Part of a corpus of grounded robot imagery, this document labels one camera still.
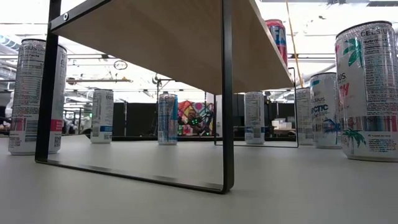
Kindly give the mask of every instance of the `palm tree graphic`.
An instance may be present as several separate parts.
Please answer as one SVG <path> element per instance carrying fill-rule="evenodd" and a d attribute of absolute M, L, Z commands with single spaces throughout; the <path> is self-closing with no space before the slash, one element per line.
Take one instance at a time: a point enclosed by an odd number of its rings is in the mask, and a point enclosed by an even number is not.
<path fill-rule="evenodd" d="M 361 42 L 359 40 L 356 40 L 354 38 L 348 39 L 345 41 L 346 43 L 352 44 L 351 46 L 347 47 L 344 49 L 343 55 L 347 54 L 348 52 L 353 52 L 348 59 L 348 66 L 350 67 L 356 59 L 359 58 L 359 62 L 361 63 L 361 68 L 363 68 L 363 63 L 362 63 L 362 46 Z"/>
<path fill-rule="evenodd" d="M 340 124 L 335 123 L 332 119 L 326 119 L 323 121 L 323 127 L 325 127 L 323 131 L 325 134 L 336 133 L 336 144 L 337 144 L 337 136 L 338 136 L 338 131 L 340 131 Z"/>
<path fill-rule="evenodd" d="M 355 139 L 358 147 L 361 144 L 361 142 L 363 142 L 363 144 L 366 145 L 365 138 L 363 138 L 363 135 L 359 133 L 360 131 L 362 131 L 362 130 L 353 130 L 351 128 L 348 128 L 343 131 L 343 135 L 347 136 L 347 138 L 349 139 L 349 142 L 351 142 L 351 155 L 354 154 L 354 139 Z"/>

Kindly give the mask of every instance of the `wooden shelf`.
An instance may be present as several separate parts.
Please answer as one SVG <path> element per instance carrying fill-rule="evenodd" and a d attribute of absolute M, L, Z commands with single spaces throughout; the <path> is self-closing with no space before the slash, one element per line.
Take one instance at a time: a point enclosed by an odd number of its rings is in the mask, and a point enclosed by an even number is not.
<path fill-rule="evenodd" d="M 220 1 L 87 0 L 67 13 L 54 34 L 221 94 Z M 233 1 L 232 24 L 233 91 L 292 87 L 254 0 Z"/>

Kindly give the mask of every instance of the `energy drink can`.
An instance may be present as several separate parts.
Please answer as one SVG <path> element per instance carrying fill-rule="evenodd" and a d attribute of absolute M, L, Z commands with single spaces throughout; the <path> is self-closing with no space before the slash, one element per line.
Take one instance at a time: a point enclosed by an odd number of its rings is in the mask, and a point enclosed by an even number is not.
<path fill-rule="evenodd" d="M 282 21 L 279 19 L 266 20 L 267 27 L 274 38 L 275 44 L 287 65 L 286 30 Z"/>
<path fill-rule="evenodd" d="M 246 144 L 263 144 L 264 126 L 264 95 L 261 91 L 244 94 L 244 139 Z"/>
<path fill-rule="evenodd" d="M 342 147 L 348 159 L 398 161 L 398 64 L 390 22 L 336 36 Z"/>
<path fill-rule="evenodd" d="M 297 136 L 299 145 L 312 145 L 310 95 L 310 88 L 300 88 L 296 90 Z"/>
<path fill-rule="evenodd" d="M 157 142 L 176 145 L 178 133 L 178 98 L 174 94 L 161 94 L 158 102 Z"/>
<path fill-rule="evenodd" d="M 8 144 L 8 151 L 12 155 L 35 154 L 44 55 L 44 40 L 24 39 L 19 47 Z M 51 114 L 50 154 L 58 152 L 61 148 L 67 61 L 67 51 L 59 45 Z"/>
<path fill-rule="evenodd" d="M 93 95 L 93 119 L 90 141 L 93 144 L 107 144 L 112 141 L 113 91 L 95 89 Z"/>
<path fill-rule="evenodd" d="M 335 72 L 320 73 L 310 79 L 313 145 L 340 149 L 340 117 Z"/>

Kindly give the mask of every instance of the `white table surface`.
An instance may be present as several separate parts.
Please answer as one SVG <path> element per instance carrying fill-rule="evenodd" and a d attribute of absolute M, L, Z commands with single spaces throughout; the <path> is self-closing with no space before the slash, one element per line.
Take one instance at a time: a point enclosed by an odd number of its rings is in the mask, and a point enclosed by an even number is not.
<path fill-rule="evenodd" d="M 91 145 L 65 137 L 68 162 L 220 183 L 221 146 Z M 0 223 L 398 223 L 398 164 L 351 161 L 340 150 L 235 147 L 235 186 L 215 195 L 11 156 L 0 139 Z"/>

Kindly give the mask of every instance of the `celsius can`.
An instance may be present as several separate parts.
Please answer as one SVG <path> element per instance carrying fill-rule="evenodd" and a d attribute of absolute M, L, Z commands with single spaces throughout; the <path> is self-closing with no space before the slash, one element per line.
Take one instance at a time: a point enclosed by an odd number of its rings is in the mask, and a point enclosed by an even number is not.
<path fill-rule="evenodd" d="M 12 124 L 8 151 L 12 155 L 35 154 L 42 90 L 45 41 L 24 39 L 19 47 Z M 58 46 L 52 102 L 49 153 L 61 148 L 67 51 Z"/>
<path fill-rule="evenodd" d="M 349 159 L 398 161 L 398 64 L 390 22 L 336 37 L 342 147 Z"/>
<path fill-rule="evenodd" d="M 296 90 L 297 132 L 300 145 L 312 145 L 312 117 L 310 88 Z"/>
<path fill-rule="evenodd" d="M 174 94 L 161 94 L 158 104 L 157 142 L 160 145 L 176 145 L 178 98 Z"/>
<path fill-rule="evenodd" d="M 113 91 L 95 89 L 90 141 L 93 144 L 111 143 L 113 130 Z"/>
<path fill-rule="evenodd" d="M 281 20 L 269 19 L 266 20 L 267 27 L 274 38 L 275 44 L 287 65 L 287 48 L 286 48 L 286 30 Z"/>
<path fill-rule="evenodd" d="M 264 126 L 264 95 L 261 91 L 244 94 L 244 139 L 246 144 L 263 144 Z"/>
<path fill-rule="evenodd" d="M 340 149 L 340 119 L 335 72 L 311 77 L 311 117 L 313 145 L 317 148 Z"/>

